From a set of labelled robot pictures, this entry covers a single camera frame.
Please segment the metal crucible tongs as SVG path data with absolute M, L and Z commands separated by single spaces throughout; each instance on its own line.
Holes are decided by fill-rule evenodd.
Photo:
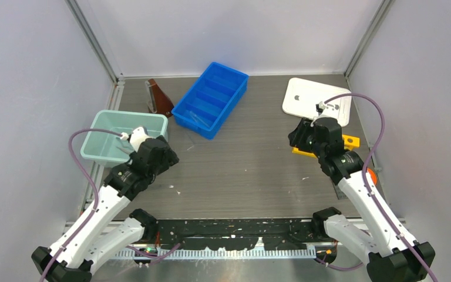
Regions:
M 131 154 L 131 151 L 129 151 L 129 150 L 123 148 L 123 147 L 117 146 L 116 148 L 119 149 L 121 152 L 123 152 L 126 155 L 130 155 Z

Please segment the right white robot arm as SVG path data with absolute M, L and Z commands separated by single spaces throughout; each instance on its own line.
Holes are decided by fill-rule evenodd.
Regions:
M 336 119 L 303 118 L 288 135 L 290 146 L 317 158 L 322 172 L 352 202 L 365 222 L 362 231 L 334 207 L 312 216 L 312 235 L 319 241 L 335 239 L 360 259 L 371 281 L 422 281 L 435 251 L 419 243 L 386 205 L 364 162 L 345 147 Z

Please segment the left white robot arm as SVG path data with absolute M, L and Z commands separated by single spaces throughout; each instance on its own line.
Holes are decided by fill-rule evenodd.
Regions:
M 40 281 L 90 281 L 118 251 L 136 241 L 150 243 L 156 238 L 157 220 L 143 209 L 134 210 L 120 225 L 102 234 L 156 176 L 179 162 L 164 136 L 133 132 L 126 139 L 134 148 L 129 160 L 111 169 L 94 201 L 60 239 L 32 253 Z

